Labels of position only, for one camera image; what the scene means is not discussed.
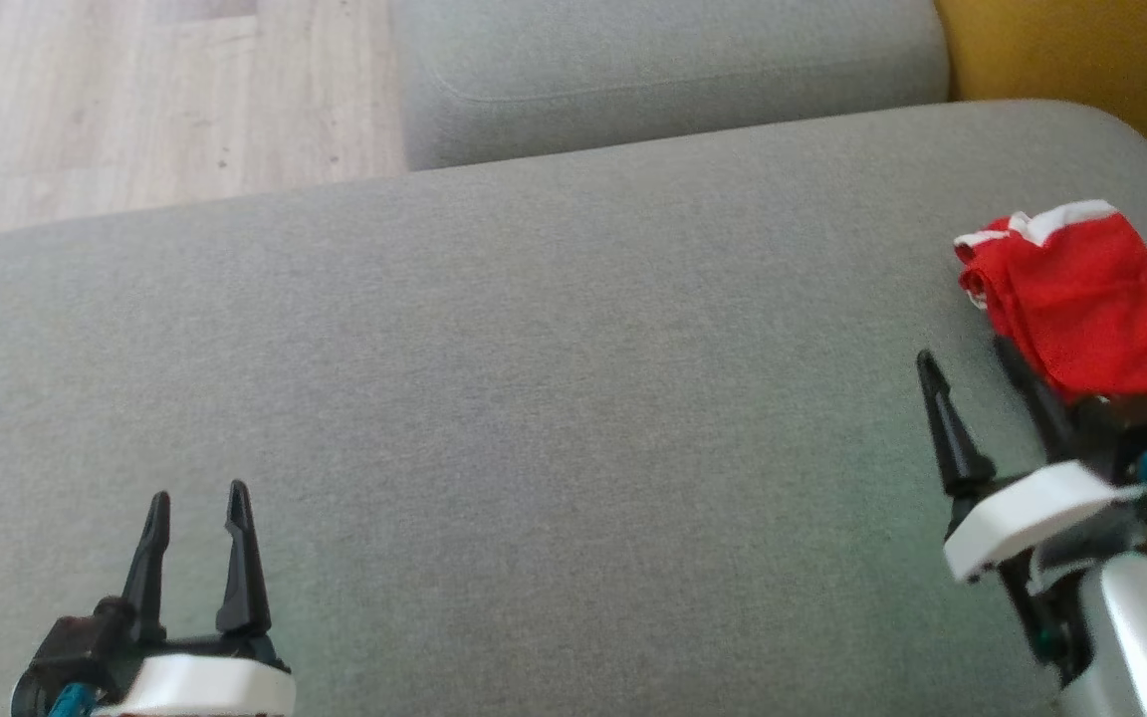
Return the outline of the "mustard yellow cushion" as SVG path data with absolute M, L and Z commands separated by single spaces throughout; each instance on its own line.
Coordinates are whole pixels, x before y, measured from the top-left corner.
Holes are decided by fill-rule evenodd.
M 1044 99 L 1147 139 L 1147 0 L 934 0 L 955 100 Z

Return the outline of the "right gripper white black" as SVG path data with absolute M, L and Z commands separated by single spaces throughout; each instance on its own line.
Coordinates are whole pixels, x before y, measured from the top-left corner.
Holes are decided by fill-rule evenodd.
M 1032 419 L 1050 466 L 1035 469 L 980 500 L 947 537 L 944 560 L 957 583 L 973 580 L 1111 505 L 1125 505 L 1147 496 L 1144 484 L 1110 484 L 1083 460 L 1075 459 L 1077 434 L 1063 400 L 1033 371 L 1014 341 L 993 336 L 992 345 L 1007 380 Z M 951 499 L 982 493 L 997 476 L 993 460 L 980 452 L 973 441 L 933 351 L 921 350 L 915 364 L 943 493 Z

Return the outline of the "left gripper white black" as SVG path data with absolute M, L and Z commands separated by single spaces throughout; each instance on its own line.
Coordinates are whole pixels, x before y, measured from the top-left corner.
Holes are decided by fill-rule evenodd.
M 214 626 L 223 636 L 260 636 L 227 654 L 173 650 L 145 658 L 122 697 L 95 708 L 95 717 L 292 717 L 297 684 L 267 631 L 272 609 L 262 566 L 252 501 L 245 482 L 229 486 L 226 531 L 228 572 Z M 162 569 L 171 540 L 171 498 L 153 496 L 133 551 L 122 599 L 133 611 L 136 642 L 165 641 L 159 619 Z

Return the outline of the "red shorts with white trim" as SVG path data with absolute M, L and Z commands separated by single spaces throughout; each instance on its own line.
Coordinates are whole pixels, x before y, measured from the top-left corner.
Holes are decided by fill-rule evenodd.
M 1147 244 L 1118 208 L 1019 212 L 953 251 L 962 291 L 1056 393 L 1147 395 Z

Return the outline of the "large grey sofa seat cushion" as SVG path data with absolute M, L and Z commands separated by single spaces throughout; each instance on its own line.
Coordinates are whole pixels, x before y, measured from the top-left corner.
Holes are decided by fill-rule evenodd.
M 0 717 L 159 490 L 213 630 L 235 480 L 296 717 L 1046 716 L 914 360 L 1041 463 L 951 244 L 1079 198 L 1147 240 L 1147 141 L 988 102 L 0 233 Z

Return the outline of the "small grey sofa cushion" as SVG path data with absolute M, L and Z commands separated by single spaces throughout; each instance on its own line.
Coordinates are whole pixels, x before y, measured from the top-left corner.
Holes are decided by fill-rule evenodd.
M 411 169 L 937 104 L 933 0 L 390 0 Z

